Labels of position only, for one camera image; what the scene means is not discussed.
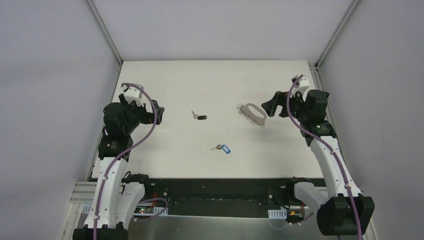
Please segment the key with blue tag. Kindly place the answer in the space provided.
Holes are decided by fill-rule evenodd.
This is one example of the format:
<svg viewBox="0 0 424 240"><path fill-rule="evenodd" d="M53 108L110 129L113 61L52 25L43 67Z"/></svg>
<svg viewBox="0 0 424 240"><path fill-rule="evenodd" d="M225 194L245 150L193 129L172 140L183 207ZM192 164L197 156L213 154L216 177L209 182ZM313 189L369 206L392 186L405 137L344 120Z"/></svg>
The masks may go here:
<svg viewBox="0 0 424 240"><path fill-rule="evenodd" d="M226 154L230 154L231 153L230 148L227 145L225 145L225 144L218 144L215 147L211 148L210 150L211 151L221 150L221 151L224 151Z"/></svg>

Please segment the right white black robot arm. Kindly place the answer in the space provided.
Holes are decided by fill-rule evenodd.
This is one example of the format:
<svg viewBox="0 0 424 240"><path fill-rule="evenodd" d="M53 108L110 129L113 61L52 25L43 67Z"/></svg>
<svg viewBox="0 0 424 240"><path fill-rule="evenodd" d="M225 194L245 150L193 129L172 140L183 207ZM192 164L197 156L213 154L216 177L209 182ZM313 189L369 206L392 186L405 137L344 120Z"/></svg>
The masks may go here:
<svg viewBox="0 0 424 240"><path fill-rule="evenodd" d="M306 95L277 91L261 104L265 113L273 117L281 106L281 118L290 118L300 129L307 146L316 157L322 172L327 194L323 194L306 179L294 180L284 190L284 200L290 205L299 202L316 215L324 236L357 236L366 233L375 203L364 196L354 183L339 150L339 141L333 126L325 119L329 93L310 90Z"/></svg>

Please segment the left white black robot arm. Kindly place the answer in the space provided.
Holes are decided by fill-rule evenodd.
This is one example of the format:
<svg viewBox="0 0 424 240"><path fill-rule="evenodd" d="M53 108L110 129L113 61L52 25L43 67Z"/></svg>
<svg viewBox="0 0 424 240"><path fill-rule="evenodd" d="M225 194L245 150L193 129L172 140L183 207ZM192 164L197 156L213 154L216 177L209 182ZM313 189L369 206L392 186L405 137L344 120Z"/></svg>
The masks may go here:
<svg viewBox="0 0 424 240"><path fill-rule="evenodd" d="M139 202L152 198L146 174L126 175L130 152L138 146L131 134L140 125L155 127L162 121L164 107L149 100L152 112L140 99L124 94L103 109L104 128L98 146L99 175L88 216L73 231L74 240L127 240L129 223Z"/></svg>

